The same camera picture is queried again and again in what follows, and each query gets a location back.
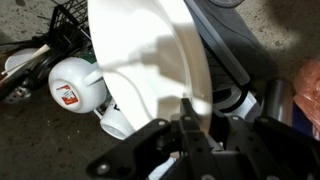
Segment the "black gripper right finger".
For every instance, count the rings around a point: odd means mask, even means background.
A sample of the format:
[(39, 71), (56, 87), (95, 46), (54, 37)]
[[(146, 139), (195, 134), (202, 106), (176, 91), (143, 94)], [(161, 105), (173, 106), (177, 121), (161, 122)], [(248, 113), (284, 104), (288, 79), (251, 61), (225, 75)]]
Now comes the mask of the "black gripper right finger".
[(320, 180), (320, 142), (271, 117), (248, 122), (214, 109), (213, 138), (231, 155), (231, 179)]

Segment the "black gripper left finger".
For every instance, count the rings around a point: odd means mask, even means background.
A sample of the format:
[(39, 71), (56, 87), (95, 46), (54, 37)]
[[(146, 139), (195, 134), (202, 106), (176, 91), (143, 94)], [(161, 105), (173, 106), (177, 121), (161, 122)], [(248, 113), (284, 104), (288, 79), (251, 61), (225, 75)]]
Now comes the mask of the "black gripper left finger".
[(188, 177), (190, 180), (214, 180), (214, 173), (210, 168), (211, 153), (188, 98), (181, 99), (180, 112), (182, 115), (179, 119), (179, 126)]

